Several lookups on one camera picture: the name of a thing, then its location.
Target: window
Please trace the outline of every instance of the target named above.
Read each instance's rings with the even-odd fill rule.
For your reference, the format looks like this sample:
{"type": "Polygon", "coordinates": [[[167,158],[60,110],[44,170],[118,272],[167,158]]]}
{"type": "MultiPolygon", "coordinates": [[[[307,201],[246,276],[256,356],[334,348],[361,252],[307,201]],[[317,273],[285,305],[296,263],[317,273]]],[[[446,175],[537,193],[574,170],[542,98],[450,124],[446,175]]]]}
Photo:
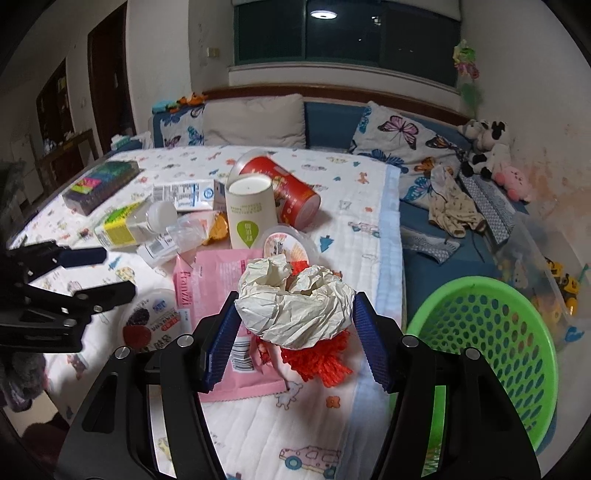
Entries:
{"type": "Polygon", "coordinates": [[[335,61],[455,86],[460,22],[379,0],[259,0],[235,8],[236,64],[335,61]]]}

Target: doorway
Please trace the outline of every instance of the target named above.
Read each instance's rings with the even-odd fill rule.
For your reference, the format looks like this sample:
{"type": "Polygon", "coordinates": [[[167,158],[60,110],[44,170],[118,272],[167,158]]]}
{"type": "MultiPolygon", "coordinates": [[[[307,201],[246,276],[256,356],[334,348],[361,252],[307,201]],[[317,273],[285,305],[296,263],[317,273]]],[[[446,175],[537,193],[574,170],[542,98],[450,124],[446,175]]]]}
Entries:
{"type": "Polygon", "coordinates": [[[125,58],[126,12],[127,3],[88,34],[90,98],[103,153],[111,150],[112,136],[135,135],[125,58]]]}

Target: pink plush toy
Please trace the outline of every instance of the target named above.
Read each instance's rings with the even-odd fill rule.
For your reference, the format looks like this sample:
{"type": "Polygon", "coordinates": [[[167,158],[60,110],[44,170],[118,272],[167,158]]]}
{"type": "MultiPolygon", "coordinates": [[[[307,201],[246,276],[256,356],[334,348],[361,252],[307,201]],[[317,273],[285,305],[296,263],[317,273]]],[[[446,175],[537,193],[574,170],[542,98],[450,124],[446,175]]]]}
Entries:
{"type": "Polygon", "coordinates": [[[492,178],[498,185],[504,187],[507,196],[513,202],[533,200],[533,187],[518,168],[510,165],[502,166],[492,178]]]}

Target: white quilt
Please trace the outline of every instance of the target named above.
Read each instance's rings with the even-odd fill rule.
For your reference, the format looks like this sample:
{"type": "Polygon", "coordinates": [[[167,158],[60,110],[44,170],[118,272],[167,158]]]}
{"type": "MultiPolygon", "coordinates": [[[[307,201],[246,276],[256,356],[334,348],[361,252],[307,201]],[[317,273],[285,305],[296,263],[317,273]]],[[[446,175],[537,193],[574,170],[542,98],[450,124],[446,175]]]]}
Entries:
{"type": "MultiPolygon", "coordinates": [[[[131,151],[113,160],[136,160],[144,169],[89,217],[53,200],[22,232],[27,243],[56,239],[74,247],[97,245],[92,229],[109,210],[148,196],[155,180],[216,178],[225,181],[235,160],[250,147],[180,147],[131,151]]],[[[273,159],[322,197],[320,212],[306,229],[321,263],[342,272],[343,281],[364,291],[378,313],[396,318],[402,310],[402,247],[398,213],[399,169],[370,158],[309,150],[273,149],[273,159]]],[[[138,292],[173,288],[172,265],[150,269],[133,253],[110,252],[103,265],[62,268],[36,286],[60,293],[131,280],[138,292]]],[[[68,421],[119,345],[121,308],[94,317],[80,353],[47,355],[47,391],[68,421]]],[[[344,355],[354,374],[327,389],[303,382],[276,362],[288,391],[275,396],[204,404],[210,433],[225,472],[242,480],[368,478],[388,427],[388,396],[373,382],[363,350],[352,335],[344,355]]],[[[158,402],[158,391],[151,392],[158,402]]],[[[152,405],[154,443],[161,471],[172,464],[158,408],[152,405]]]]}

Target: pink package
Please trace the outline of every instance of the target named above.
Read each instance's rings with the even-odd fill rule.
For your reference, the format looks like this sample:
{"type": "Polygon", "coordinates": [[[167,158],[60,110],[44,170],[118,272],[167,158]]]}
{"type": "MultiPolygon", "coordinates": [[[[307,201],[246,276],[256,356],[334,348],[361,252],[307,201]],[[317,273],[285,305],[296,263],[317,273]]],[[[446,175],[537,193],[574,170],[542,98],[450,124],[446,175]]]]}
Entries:
{"type": "MultiPolygon", "coordinates": [[[[182,258],[177,257],[174,267],[177,307],[179,311],[188,311],[193,328],[201,319],[219,313],[228,294],[238,288],[248,260],[261,256],[261,250],[200,251],[195,255],[192,270],[182,258]],[[192,286],[191,294],[187,292],[187,281],[192,286]]],[[[204,402],[239,400],[285,390],[285,381],[272,362],[261,359],[256,336],[240,325],[221,382],[210,393],[200,393],[199,399],[204,402]]]]}

